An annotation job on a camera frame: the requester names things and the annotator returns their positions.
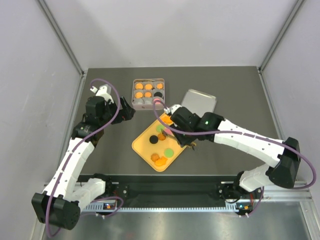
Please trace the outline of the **silver tin lid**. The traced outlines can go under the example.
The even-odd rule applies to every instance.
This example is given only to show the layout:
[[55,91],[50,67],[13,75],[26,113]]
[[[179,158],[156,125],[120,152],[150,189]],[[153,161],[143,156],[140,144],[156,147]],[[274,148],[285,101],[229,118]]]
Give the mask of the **silver tin lid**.
[[189,89],[181,102],[181,106],[187,108],[191,113],[202,117],[205,113],[213,113],[217,104],[217,98],[208,93],[195,89]]

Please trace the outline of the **round biscuit cookie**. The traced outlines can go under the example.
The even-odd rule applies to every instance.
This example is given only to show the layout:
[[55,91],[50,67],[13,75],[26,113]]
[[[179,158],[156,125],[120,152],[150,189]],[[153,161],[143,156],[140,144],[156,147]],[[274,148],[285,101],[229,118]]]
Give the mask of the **round biscuit cookie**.
[[137,82],[135,84],[135,89],[136,90],[143,90],[144,89],[144,85],[141,82]]
[[141,99],[142,97],[144,96],[144,94],[142,93],[142,92],[136,92],[135,93],[135,95],[134,95],[134,97],[136,98],[136,99]]
[[151,83],[148,83],[144,86],[145,90],[152,90],[153,89],[153,85]]

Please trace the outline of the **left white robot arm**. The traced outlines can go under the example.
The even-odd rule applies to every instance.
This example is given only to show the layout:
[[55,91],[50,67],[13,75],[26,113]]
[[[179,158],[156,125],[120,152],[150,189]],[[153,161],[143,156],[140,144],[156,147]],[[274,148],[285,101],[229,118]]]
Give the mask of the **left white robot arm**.
[[31,204],[38,220],[71,230],[81,212],[97,197],[109,198],[114,191],[110,180],[95,174],[82,187],[75,189],[79,175],[90,154],[104,134],[103,126],[131,120],[135,110],[123,96],[120,106],[107,93],[88,98],[85,113],[72,131],[65,156],[55,175],[42,193],[35,193]]

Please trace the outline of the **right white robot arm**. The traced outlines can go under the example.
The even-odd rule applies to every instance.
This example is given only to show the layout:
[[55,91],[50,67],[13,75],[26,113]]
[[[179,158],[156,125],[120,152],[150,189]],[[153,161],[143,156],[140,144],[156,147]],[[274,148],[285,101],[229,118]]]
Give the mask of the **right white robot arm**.
[[283,141],[266,138],[213,112],[198,116],[179,104],[166,107],[164,112],[172,121],[170,130],[182,147],[194,140],[210,141],[263,161],[263,165],[237,174],[232,185],[237,197],[245,198],[251,192],[269,185],[285,189],[294,187],[301,162],[297,155],[300,149],[296,139],[289,137]]

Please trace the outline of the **chocolate chip cookie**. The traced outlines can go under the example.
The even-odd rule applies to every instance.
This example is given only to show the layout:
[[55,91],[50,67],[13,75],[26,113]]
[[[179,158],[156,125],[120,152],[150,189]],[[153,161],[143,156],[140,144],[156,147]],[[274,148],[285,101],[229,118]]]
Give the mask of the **chocolate chip cookie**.
[[158,134],[157,137],[160,141],[164,141],[166,139],[166,136],[162,133]]

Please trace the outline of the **round biscuit cookie top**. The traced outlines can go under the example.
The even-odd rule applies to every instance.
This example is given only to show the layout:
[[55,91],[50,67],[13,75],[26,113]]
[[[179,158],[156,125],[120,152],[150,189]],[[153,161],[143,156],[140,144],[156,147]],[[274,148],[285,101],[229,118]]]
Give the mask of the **round biscuit cookie top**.
[[152,90],[153,89],[153,85],[151,83],[148,83],[144,86],[145,90]]

